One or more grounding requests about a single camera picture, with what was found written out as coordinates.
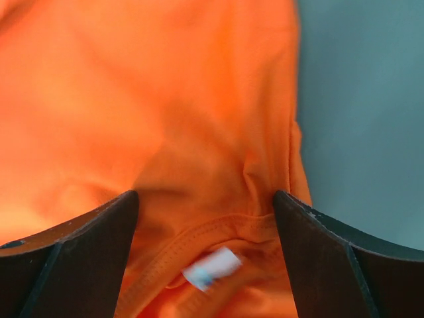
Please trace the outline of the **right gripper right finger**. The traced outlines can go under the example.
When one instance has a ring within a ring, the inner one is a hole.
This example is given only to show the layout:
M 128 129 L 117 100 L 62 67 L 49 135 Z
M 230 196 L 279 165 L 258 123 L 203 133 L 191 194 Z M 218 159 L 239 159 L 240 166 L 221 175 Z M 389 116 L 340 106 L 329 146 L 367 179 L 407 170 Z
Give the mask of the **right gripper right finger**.
M 423 251 L 277 191 L 274 215 L 299 317 L 422 317 Z

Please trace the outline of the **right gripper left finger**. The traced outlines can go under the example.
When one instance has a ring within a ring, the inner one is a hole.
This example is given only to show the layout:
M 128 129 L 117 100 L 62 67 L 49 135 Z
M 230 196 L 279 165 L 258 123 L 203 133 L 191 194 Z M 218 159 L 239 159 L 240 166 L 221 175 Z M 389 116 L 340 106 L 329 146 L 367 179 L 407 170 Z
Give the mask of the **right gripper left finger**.
M 138 219 L 138 195 L 1 246 L 2 317 L 113 317 Z

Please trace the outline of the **orange t shirt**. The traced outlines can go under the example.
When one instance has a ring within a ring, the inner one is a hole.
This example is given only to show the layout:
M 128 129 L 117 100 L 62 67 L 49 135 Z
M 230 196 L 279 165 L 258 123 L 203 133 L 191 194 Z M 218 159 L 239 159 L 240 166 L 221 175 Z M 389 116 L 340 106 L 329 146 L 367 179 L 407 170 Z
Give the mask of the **orange t shirt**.
M 117 317 L 295 317 L 295 1 L 2 1 L 1 241 L 134 189 Z

